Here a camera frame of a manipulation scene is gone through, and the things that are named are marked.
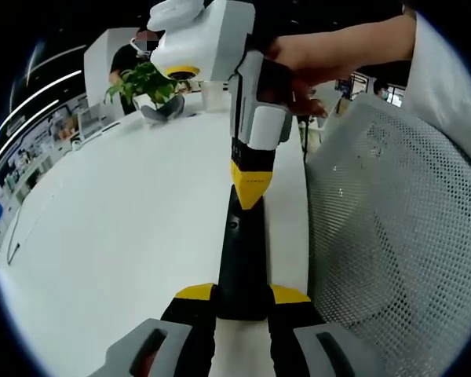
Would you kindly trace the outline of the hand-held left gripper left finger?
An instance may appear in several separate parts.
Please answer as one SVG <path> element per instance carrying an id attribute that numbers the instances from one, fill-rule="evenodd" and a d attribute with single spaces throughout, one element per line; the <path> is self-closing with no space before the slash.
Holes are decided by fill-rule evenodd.
<path id="1" fill-rule="evenodd" d="M 208 376 L 216 328 L 214 284 L 177 292 L 160 319 L 147 319 L 108 347 L 93 376 Z"/>

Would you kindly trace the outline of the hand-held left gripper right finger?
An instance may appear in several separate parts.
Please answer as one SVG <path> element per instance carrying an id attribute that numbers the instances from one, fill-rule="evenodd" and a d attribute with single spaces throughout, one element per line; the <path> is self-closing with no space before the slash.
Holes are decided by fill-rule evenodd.
<path id="1" fill-rule="evenodd" d="M 270 356 L 277 376 L 378 376 L 379 355 L 339 323 L 324 322 L 311 299 L 273 284 Z"/>

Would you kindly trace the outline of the person's right hand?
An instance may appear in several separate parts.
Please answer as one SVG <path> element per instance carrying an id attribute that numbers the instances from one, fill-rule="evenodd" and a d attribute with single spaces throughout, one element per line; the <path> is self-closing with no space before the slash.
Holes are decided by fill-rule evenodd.
<path id="1" fill-rule="evenodd" d="M 264 55 L 286 68 L 284 99 L 295 115 L 326 117 L 323 103 L 312 98 L 313 87 L 344 79 L 356 70 L 334 32 L 279 36 Z"/>

